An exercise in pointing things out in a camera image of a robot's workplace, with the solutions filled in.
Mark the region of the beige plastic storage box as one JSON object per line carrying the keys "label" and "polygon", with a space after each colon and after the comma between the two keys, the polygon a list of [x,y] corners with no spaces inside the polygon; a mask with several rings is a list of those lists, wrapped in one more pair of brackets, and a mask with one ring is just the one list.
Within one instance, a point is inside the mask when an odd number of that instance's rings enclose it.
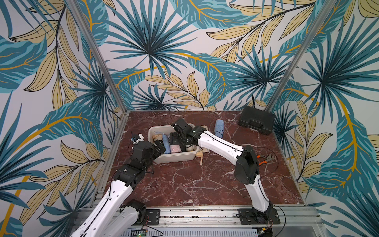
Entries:
{"label": "beige plastic storage box", "polygon": [[[153,136],[158,134],[169,135],[172,132],[176,132],[171,125],[153,126],[149,129],[148,141],[153,143]],[[181,153],[164,154],[154,160],[156,164],[174,163],[192,161],[195,155],[200,151],[197,146],[192,146],[192,151],[186,151]]]}

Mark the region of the tan umbrella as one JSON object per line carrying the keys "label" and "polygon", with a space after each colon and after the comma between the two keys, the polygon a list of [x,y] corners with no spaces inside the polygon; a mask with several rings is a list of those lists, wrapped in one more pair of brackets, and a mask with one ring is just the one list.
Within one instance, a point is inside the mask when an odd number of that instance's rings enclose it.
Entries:
{"label": "tan umbrella", "polygon": [[163,135],[162,134],[155,134],[152,136],[153,142],[156,141],[163,141]]}

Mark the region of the pink umbrella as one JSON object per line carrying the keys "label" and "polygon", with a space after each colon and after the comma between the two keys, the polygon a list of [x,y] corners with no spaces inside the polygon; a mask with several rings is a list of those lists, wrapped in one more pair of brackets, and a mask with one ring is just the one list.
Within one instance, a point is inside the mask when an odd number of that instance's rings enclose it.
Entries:
{"label": "pink umbrella", "polygon": [[169,147],[170,147],[171,154],[182,152],[181,146],[179,144],[169,145]]}

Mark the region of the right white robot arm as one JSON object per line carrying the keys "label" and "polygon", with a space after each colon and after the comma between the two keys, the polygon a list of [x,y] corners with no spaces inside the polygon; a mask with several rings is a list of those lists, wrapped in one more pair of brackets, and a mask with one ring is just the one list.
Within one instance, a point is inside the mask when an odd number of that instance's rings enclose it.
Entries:
{"label": "right white robot arm", "polygon": [[202,126],[191,127],[183,118],[174,122],[172,127],[185,145],[208,149],[232,163],[235,166],[235,178],[245,185],[252,200],[251,217],[259,222],[270,219],[273,205],[264,192],[258,158],[253,147],[232,144]]}

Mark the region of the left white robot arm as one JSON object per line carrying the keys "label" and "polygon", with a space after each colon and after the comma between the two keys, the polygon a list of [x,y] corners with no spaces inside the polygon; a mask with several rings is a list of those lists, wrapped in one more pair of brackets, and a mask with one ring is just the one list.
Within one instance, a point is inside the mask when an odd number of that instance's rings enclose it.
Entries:
{"label": "left white robot arm", "polygon": [[141,223],[146,216],[146,205],[132,200],[126,210],[114,217],[123,202],[141,182],[155,159],[166,151],[164,143],[138,139],[133,147],[130,162],[114,174],[106,194],[86,220],[71,234],[72,237],[119,237],[135,223]]}

